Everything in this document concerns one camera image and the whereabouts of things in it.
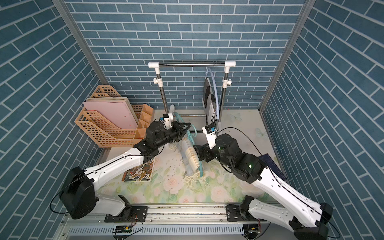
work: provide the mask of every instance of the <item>white pipe connector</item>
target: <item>white pipe connector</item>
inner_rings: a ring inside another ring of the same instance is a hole
[[[149,62],[148,67],[149,68],[159,68],[159,62]]]
[[[161,79],[161,78],[154,78],[153,83],[158,84],[160,88],[162,88],[164,86],[163,85],[163,79]]]
[[[236,61],[225,61],[225,67],[235,67]]]
[[[227,86],[231,86],[231,84],[232,84],[231,79],[228,79],[228,80],[223,79],[223,88],[227,88]]]

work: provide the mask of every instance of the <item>desk organizer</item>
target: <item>desk organizer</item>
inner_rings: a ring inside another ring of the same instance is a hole
[[[91,98],[121,97],[110,85],[99,85]],[[75,119],[78,125],[99,147],[133,147],[145,138],[146,128],[153,121],[154,110],[147,104],[132,105],[139,119],[137,129],[116,127],[97,111],[83,108]]]

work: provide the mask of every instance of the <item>pink folder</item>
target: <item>pink folder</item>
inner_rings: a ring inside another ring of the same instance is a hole
[[[136,120],[125,102],[83,102],[83,104],[87,110],[98,111],[116,127],[121,129],[137,128]]]

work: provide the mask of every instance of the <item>brick wall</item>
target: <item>brick wall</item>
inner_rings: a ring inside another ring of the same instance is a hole
[[[111,85],[162,108],[150,61],[236,60],[226,108],[257,108],[304,0],[68,0]],[[202,107],[205,68],[162,72],[168,104]],[[223,68],[215,68],[221,80]]]
[[[98,78],[50,0],[0,6],[0,239],[52,238],[49,202],[100,154],[73,122]]]
[[[344,239],[384,239],[383,56],[384,2],[317,0],[264,112],[290,183]]]

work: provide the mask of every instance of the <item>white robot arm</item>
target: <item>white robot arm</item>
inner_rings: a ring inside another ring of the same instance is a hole
[[[294,232],[298,239],[327,238],[326,224],[333,210],[329,204],[319,204],[299,193],[274,174],[263,160],[242,152],[230,135],[218,135],[210,125],[204,127],[203,132],[208,143],[195,146],[201,161],[217,159],[237,178],[260,188],[284,206],[276,207],[247,196],[239,207],[243,218],[261,218],[279,224]]]
[[[109,180],[139,166],[159,154],[159,148],[170,142],[178,142],[187,133],[190,123],[174,121],[165,129],[162,121],[154,121],[146,130],[146,138],[122,155],[94,167],[71,169],[58,193],[73,219],[89,213],[110,214],[125,217],[130,208],[124,196],[112,197],[96,191]]]

